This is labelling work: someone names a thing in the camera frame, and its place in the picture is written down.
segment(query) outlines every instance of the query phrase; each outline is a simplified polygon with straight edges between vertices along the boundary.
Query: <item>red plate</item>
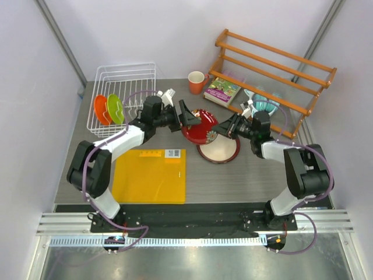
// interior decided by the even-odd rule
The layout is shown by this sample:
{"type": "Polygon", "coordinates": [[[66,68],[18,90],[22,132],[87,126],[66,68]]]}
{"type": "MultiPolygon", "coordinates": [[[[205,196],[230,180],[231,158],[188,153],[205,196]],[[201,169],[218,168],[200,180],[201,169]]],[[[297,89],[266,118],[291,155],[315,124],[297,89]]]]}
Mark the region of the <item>red plate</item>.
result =
{"type": "Polygon", "coordinates": [[[110,125],[111,117],[107,111],[107,99],[103,95],[97,95],[94,99],[94,113],[103,125],[110,125]]]}
{"type": "Polygon", "coordinates": [[[204,109],[194,110],[192,113],[201,120],[201,124],[182,127],[181,132],[184,137],[198,145],[205,145],[214,141],[217,133],[212,131],[212,127],[218,124],[214,115],[204,109]]]}

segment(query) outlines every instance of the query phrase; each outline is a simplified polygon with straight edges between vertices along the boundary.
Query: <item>orange wooden rack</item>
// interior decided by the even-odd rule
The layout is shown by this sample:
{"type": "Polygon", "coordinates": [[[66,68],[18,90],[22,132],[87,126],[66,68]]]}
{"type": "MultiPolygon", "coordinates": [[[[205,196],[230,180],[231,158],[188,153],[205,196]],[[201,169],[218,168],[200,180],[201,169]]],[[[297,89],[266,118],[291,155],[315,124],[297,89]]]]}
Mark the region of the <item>orange wooden rack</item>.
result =
{"type": "MultiPolygon", "coordinates": [[[[313,110],[313,108],[315,107],[316,105],[316,101],[317,99],[319,98],[320,94],[321,94],[321,91],[323,91],[324,89],[328,88],[332,81],[333,81],[333,78],[336,74],[336,71],[337,71],[337,68],[330,68],[330,67],[327,67],[327,66],[324,66],[322,64],[319,64],[317,62],[313,62],[313,61],[310,61],[308,59],[305,59],[303,57],[299,57],[297,55],[294,55],[294,54],[290,54],[289,52],[285,52],[285,51],[282,51],[282,50],[279,50],[277,48],[274,48],[274,47],[271,47],[269,45],[266,45],[266,44],[263,44],[263,43],[260,43],[260,42],[257,42],[257,41],[254,41],[252,39],[249,39],[249,38],[246,38],[246,37],[243,37],[243,36],[240,36],[238,34],[235,34],[235,33],[232,33],[230,31],[228,31],[228,29],[225,29],[217,38],[216,42],[215,42],[215,46],[216,47],[220,47],[220,52],[219,52],[219,55],[217,57],[217,59],[215,60],[214,64],[211,66],[210,70],[209,70],[209,73],[214,77],[219,77],[219,78],[222,78],[224,80],[227,80],[229,82],[232,82],[232,83],[235,83],[236,85],[244,88],[244,89],[248,89],[252,92],[255,92],[259,95],[262,95],[266,98],[268,98],[269,100],[273,100],[275,102],[278,102],[280,103],[282,106],[285,106],[285,107],[288,107],[289,109],[291,110],[295,110],[296,112],[299,112],[300,113],[300,118],[299,118],[299,122],[296,124],[295,126],[295,129],[294,131],[285,131],[284,132],[284,136],[290,138],[290,139],[293,139],[296,135],[297,135],[297,132],[304,120],[304,118],[306,116],[309,116],[313,110]],[[252,44],[252,45],[255,45],[257,47],[260,47],[260,48],[263,48],[263,49],[266,49],[268,51],[272,51],[274,53],[277,53],[279,55],[282,55],[282,56],[285,56],[287,58],[291,58],[291,59],[294,59],[294,60],[297,60],[301,63],[304,63],[304,64],[307,64],[311,67],[316,67],[318,69],[321,69],[323,71],[326,71],[329,73],[328,77],[326,78],[326,80],[322,80],[322,79],[319,79],[319,78],[316,78],[312,75],[309,75],[309,74],[306,74],[306,73],[303,73],[303,72],[300,72],[300,71],[297,71],[297,70],[294,70],[292,68],[289,68],[287,66],[284,66],[282,64],[279,64],[279,63],[276,63],[274,61],[271,61],[269,59],[266,59],[264,57],[260,57],[258,55],[255,55],[251,52],[248,52],[248,51],[245,51],[245,50],[242,50],[240,48],[237,48],[233,45],[229,45],[226,43],[227,41],[227,37],[233,37],[235,39],[239,39],[241,41],[244,41],[246,43],[249,43],[249,44],[252,44]],[[230,50],[230,51],[233,51],[235,53],[238,53],[240,55],[243,55],[245,57],[248,57],[248,58],[252,58],[253,60],[256,60],[256,61],[259,61],[259,62],[262,62],[264,64],[267,64],[267,65],[270,65],[272,67],[275,67],[277,69],[280,69],[282,71],[285,71],[285,72],[288,72],[294,76],[298,76],[299,78],[303,78],[303,79],[306,79],[308,81],[311,81],[317,85],[319,85],[319,89],[318,90],[313,90],[313,89],[310,89],[306,86],[303,86],[303,85],[300,85],[300,84],[297,84],[297,83],[294,83],[288,79],[284,79],[280,76],[277,76],[275,74],[272,74],[270,72],[267,72],[265,70],[262,70],[262,69],[259,69],[257,67],[254,67],[250,64],[247,64],[247,63],[244,63],[240,60],[237,60],[235,58],[232,58],[232,57],[229,57],[226,55],[226,50],[230,50]],[[224,75],[222,73],[222,68],[223,68],[223,62],[224,61],[230,61],[234,64],[237,64],[239,66],[242,66],[246,69],[249,69],[251,71],[254,71],[258,74],[261,74],[263,76],[266,76],[268,78],[271,78],[271,79],[274,79],[278,82],[281,82],[281,83],[284,83],[288,86],[292,86],[298,90],[301,90],[305,93],[308,93],[310,95],[312,95],[312,100],[310,102],[310,104],[308,105],[308,107],[306,108],[303,108],[301,106],[298,106],[288,100],[284,100],[282,98],[278,98],[274,95],[272,95],[271,93],[268,93],[268,92],[265,92],[263,90],[260,90],[254,86],[251,86],[247,83],[244,83],[244,82],[240,82],[238,81],[237,79],[234,79],[230,76],[227,76],[227,75],[224,75]]],[[[233,111],[233,112],[237,112],[237,113],[242,113],[242,110],[240,108],[236,108],[236,107],[233,107],[233,106],[228,106],[228,109],[233,111]]],[[[275,125],[271,125],[271,129],[276,131],[276,132],[280,132],[281,131],[281,128],[278,127],[278,126],[275,126],[275,125]]]]}

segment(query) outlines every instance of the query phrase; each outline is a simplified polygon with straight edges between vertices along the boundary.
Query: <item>white dish rack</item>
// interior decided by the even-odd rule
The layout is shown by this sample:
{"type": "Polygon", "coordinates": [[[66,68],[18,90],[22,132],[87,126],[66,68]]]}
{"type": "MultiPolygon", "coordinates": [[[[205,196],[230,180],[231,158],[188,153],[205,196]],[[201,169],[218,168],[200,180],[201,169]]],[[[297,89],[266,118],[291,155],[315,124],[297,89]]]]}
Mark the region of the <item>white dish rack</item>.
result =
{"type": "MultiPolygon", "coordinates": [[[[156,90],[155,63],[98,67],[94,80],[87,129],[102,138],[111,136],[124,129],[125,122],[121,125],[116,125],[113,122],[110,125],[101,124],[94,113],[94,99],[98,95],[103,95],[107,98],[110,94],[115,94],[124,102],[128,96],[141,90],[156,90]]],[[[142,108],[145,98],[154,94],[145,92],[131,97],[129,102],[123,106],[125,118],[128,121],[133,120],[136,117],[137,110],[142,108]]]]}

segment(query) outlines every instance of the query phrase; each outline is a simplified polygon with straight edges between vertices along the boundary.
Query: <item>green plate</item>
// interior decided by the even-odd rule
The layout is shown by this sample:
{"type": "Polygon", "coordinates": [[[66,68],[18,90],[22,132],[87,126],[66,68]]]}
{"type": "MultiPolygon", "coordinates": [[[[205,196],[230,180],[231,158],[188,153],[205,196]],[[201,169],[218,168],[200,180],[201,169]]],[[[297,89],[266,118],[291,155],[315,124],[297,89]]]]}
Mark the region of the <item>green plate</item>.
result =
{"type": "Polygon", "coordinates": [[[113,122],[122,124],[124,122],[123,104],[115,94],[109,95],[107,99],[107,110],[113,122]]]}

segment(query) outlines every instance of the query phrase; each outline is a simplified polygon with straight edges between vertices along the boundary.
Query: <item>orange mug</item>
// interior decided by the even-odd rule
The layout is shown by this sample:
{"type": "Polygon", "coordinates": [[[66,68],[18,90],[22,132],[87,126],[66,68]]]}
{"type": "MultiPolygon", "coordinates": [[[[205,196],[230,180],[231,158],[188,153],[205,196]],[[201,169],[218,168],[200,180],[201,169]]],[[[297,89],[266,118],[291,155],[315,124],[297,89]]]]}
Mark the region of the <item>orange mug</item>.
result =
{"type": "Polygon", "coordinates": [[[209,80],[209,74],[203,74],[199,71],[193,71],[188,75],[189,90],[192,94],[198,95],[209,80]]]}

